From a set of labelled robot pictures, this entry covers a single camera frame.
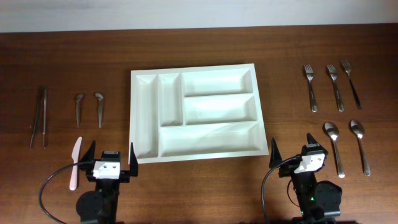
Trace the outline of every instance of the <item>wood grain surface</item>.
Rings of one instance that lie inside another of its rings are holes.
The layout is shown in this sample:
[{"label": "wood grain surface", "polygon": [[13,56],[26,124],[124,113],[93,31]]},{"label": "wood grain surface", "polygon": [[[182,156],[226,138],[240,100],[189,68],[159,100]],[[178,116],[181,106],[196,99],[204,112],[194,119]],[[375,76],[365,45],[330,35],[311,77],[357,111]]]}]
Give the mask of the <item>wood grain surface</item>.
[{"label": "wood grain surface", "polygon": [[[38,192],[55,170],[72,163],[75,141],[83,154],[96,140],[102,151],[121,151],[127,169],[130,71],[254,63],[267,142],[275,138],[283,158],[298,154],[310,132],[328,151],[317,180],[343,188],[337,220],[397,223],[398,220],[398,24],[250,27],[227,29],[116,30],[0,34],[0,223],[53,223],[40,209]],[[353,83],[363,104],[356,108],[341,59],[353,64]],[[303,65],[315,71],[318,112],[312,113]],[[326,64],[338,68],[345,111],[337,109]],[[37,90],[49,89],[48,147],[41,134],[29,149]],[[97,100],[104,94],[103,128]],[[84,93],[81,128],[74,97]],[[372,175],[361,167],[359,146],[349,130],[362,122]],[[325,121],[340,129],[338,146],[346,177],[339,179]],[[139,176],[121,184],[118,221],[125,223],[263,222],[261,181],[269,156],[143,164]],[[57,218],[78,223],[75,204],[95,185],[70,171],[51,181],[44,204]],[[286,194],[289,179],[273,174],[266,184],[272,219],[300,216]],[[297,202],[290,189],[293,201]]]}]

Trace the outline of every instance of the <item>plastic knife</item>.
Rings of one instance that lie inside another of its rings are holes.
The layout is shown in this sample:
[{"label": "plastic knife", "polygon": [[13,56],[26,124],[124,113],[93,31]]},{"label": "plastic knife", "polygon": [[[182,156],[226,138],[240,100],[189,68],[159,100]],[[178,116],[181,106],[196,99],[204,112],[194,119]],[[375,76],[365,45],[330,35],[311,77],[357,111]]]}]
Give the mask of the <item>plastic knife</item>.
[{"label": "plastic knife", "polygon": [[[72,151],[73,163],[77,163],[79,160],[81,140],[82,137],[79,137],[75,143],[75,147],[73,147]],[[77,188],[77,166],[73,166],[72,176],[70,177],[69,189],[76,190],[76,188]]]}]

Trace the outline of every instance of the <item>white wall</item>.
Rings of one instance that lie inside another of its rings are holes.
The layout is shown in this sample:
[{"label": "white wall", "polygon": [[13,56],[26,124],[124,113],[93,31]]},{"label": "white wall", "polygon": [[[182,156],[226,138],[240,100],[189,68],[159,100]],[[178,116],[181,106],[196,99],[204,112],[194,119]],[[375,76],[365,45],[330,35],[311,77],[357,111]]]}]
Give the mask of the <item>white wall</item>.
[{"label": "white wall", "polygon": [[0,32],[398,22],[398,0],[0,1]]}]

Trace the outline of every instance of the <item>metal tongs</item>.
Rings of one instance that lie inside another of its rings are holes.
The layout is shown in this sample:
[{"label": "metal tongs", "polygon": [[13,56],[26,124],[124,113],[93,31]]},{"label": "metal tongs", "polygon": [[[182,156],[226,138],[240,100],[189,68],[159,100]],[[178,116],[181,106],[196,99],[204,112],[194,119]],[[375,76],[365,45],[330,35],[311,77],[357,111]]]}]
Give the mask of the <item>metal tongs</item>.
[{"label": "metal tongs", "polygon": [[39,122],[40,122],[40,114],[43,110],[43,148],[46,147],[46,140],[45,140],[45,125],[47,120],[47,87],[42,87],[39,90],[39,99],[37,101],[36,106],[36,116],[35,116],[35,123],[33,124],[33,133],[32,137],[30,138],[30,149],[33,148],[33,142],[36,138],[37,131],[39,130]]}]

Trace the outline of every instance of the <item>fork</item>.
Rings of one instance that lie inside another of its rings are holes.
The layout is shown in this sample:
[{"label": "fork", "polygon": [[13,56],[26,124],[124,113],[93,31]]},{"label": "fork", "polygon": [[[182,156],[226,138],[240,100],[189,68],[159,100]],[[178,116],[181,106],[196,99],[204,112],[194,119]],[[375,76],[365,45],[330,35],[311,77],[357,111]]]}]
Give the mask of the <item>fork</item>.
[{"label": "fork", "polygon": [[337,83],[336,83],[337,70],[333,65],[327,65],[326,67],[328,68],[330,77],[333,80],[333,88],[335,89],[335,96],[336,96],[338,111],[342,112],[342,111],[344,111],[344,106],[343,106],[343,100],[341,99],[340,94],[338,93],[338,89],[337,89]]},{"label": "fork", "polygon": [[304,65],[304,70],[305,70],[305,74],[307,75],[308,86],[310,89],[311,110],[312,110],[312,112],[317,112],[318,105],[317,105],[317,102],[315,101],[315,95],[313,94],[313,88],[312,88],[313,70],[310,65]]},{"label": "fork", "polygon": [[359,110],[362,110],[361,102],[359,101],[358,95],[356,94],[353,82],[351,81],[350,73],[351,73],[351,64],[347,60],[341,61],[341,66],[343,67],[344,71],[347,73],[349,84],[351,85],[351,89],[354,93],[355,103]]}]

